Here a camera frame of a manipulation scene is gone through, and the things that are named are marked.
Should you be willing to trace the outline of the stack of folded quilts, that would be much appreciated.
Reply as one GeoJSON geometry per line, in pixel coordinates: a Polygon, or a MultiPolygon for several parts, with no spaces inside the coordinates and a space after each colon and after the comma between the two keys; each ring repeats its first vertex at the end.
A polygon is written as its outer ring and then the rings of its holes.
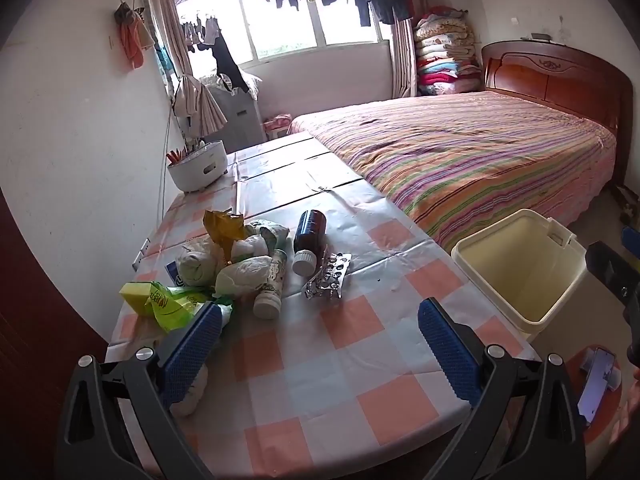
{"type": "Polygon", "coordinates": [[[422,96],[468,93],[483,87],[474,30],[465,11],[432,6],[413,31],[422,96]]]}

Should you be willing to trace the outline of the cream plastic trash bin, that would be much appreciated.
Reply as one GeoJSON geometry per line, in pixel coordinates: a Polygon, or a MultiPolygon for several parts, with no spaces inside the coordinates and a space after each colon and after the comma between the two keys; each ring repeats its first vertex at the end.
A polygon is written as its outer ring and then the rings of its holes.
{"type": "Polygon", "coordinates": [[[527,340],[550,324],[587,273],[577,236],[530,209],[460,240],[451,257],[527,340]]]}

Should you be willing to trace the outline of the crumpled white tissue ball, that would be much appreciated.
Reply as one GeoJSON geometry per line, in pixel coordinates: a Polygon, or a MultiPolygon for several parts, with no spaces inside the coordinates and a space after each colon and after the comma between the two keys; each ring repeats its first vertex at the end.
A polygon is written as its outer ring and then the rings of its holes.
{"type": "Polygon", "coordinates": [[[183,244],[176,259],[178,274],[188,286],[213,286],[226,263],[222,248],[205,237],[183,244]]]}

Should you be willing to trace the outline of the wall power socket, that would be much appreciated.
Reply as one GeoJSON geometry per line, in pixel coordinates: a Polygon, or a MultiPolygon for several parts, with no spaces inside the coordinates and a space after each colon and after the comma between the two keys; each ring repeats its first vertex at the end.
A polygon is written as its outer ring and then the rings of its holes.
{"type": "Polygon", "coordinates": [[[138,250],[137,255],[134,257],[134,261],[131,263],[131,266],[135,271],[139,269],[140,263],[142,259],[146,256],[146,253],[148,252],[150,245],[151,245],[150,239],[149,237],[147,237],[144,240],[140,249],[138,250]]]}

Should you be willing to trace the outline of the striped bed with sheet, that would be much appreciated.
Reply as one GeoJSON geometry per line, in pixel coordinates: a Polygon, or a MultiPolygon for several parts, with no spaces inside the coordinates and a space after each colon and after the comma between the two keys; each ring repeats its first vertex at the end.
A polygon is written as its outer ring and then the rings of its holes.
{"type": "Polygon", "coordinates": [[[290,130],[316,138],[445,250],[520,209],[567,226],[615,166],[607,128],[493,91],[334,108],[290,130]]]}

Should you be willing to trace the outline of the yellow wrapper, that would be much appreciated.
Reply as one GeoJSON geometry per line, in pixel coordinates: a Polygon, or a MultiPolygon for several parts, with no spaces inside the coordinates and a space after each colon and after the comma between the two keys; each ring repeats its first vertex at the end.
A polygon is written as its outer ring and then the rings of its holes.
{"type": "Polygon", "coordinates": [[[227,261],[231,260],[233,244],[247,237],[242,214],[206,210],[203,214],[203,226],[210,239],[222,249],[227,261]]]}

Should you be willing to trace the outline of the yellow green sponge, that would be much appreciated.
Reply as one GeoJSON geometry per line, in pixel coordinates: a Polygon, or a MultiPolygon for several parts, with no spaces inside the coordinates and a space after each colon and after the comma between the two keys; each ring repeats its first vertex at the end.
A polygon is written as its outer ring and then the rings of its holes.
{"type": "Polygon", "coordinates": [[[122,285],[119,295],[137,315],[152,318],[154,313],[150,297],[154,290],[153,282],[128,282],[122,285]]]}

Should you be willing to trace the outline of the red round stool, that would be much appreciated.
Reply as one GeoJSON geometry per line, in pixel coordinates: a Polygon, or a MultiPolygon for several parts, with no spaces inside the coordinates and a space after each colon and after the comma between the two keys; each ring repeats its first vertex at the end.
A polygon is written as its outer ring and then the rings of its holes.
{"type": "MultiPolygon", "coordinates": [[[[570,383],[578,399],[587,387],[589,367],[597,351],[613,353],[612,350],[590,344],[578,351],[566,363],[570,383]]],[[[611,367],[613,386],[606,386],[604,380],[597,388],[600,399],[584,430],[587,452],[591,455],[604,453],[618,442],[631,428],[634,415],[639,414],[639,369],[630,364],[623,354],[613,359],[611,367]]]]}

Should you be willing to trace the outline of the striped curtain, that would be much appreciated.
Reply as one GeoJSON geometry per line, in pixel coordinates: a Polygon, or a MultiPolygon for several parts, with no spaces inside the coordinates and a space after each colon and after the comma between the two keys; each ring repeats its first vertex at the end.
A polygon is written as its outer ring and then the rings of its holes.
{"type": "Polygon", "coordinates": [[[175,0],[151,0],[151,10],[178,77],[174,110],[188,123],[183,136],[189,140],[211,136],[227,125],[227,118],[206,85],[193,75],[175,0]]]}
{"type": "Polygon", "coordinates": [[[390,40],[392,57],[392,98],[413,98],[418,94],[418,69],[412,21],[396,21],[392,25],[390,40]]]}

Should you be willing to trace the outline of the black garment on hanger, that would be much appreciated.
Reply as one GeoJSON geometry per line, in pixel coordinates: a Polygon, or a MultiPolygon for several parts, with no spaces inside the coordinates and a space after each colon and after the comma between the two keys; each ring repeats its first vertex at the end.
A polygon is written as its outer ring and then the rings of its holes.
{"type": "Polygon", "coordinates": [[[245,93],[248,92],[248,85],[244,80],[238,64],[234,62],[228,49],[224,36],[219,35],[212,47],[213,57],[217,63],[217,72],[229,77],[233,88],[240,88],[245,93]]]}

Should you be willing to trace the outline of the checkered pink tablecloth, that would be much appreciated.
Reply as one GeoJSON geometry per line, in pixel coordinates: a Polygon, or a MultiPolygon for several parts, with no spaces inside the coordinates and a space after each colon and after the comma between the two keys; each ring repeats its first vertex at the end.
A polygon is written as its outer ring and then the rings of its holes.
{"type": "Polygon", "coordinates": [[[329,479],[427,445],[458,426],[460,401],[420,333],[436,298],[485,344],[531,360],[535,350],[449,255],[394,204],[307,133],[247,148],[205,191],[178,196],[152,234],[137,277],[167,283],[167,265],[201,237],[209,210],[295,229],[326,215],[326,237],[352,255],[342,296],[309,299],[286,274],[280,314],[234,308],[209,357],[208,384],[180,420],[214,476],[329,479]]]}

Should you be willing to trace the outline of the dark brown medicine bottle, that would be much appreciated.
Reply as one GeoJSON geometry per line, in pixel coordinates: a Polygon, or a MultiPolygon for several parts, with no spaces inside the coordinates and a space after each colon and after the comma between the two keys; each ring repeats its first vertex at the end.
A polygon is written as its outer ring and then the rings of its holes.
{"type": "Polygon", "coordinates": [[[323,255],[326,237],[326,216],[320,210],[305,211],[299,219],[293,242],[293,271],[303,278],[310,278],[323,255]]]}

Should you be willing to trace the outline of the white cylindrical tube bottle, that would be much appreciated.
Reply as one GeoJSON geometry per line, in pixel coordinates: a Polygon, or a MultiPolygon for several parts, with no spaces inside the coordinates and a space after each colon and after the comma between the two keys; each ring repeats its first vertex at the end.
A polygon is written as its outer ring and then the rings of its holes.
{"type": "Polygon", "coordinates": [[[288,256],[276,249],[271,257],[267,278],[254,300],[253,313],[263,320],[274,320],[282,308],[282,289],[288,256]]]}

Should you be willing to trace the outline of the right striped curtain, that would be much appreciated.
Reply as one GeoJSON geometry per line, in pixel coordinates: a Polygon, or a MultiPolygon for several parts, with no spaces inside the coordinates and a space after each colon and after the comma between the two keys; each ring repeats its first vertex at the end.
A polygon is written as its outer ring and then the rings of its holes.
{"type": "Polygon", "coordinates": [[[392,57],[392,98],[413,98],[418,94],[418,69],[412,21],[396,21],[392,25],[390,40],[392,57]]]}

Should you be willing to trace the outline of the left striped curtain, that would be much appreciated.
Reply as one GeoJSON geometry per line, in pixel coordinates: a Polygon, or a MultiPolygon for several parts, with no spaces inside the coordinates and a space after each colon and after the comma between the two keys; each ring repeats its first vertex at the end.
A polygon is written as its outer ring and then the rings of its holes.
{"type": "Polygon", "coordinates": [[[193,75],[175,0],[151,0],[151,10],[178,77],[174,110],[188,123],[183,136],[189,140],[211,136],[227,125],[227,118],[206,85],[193,75]]]}

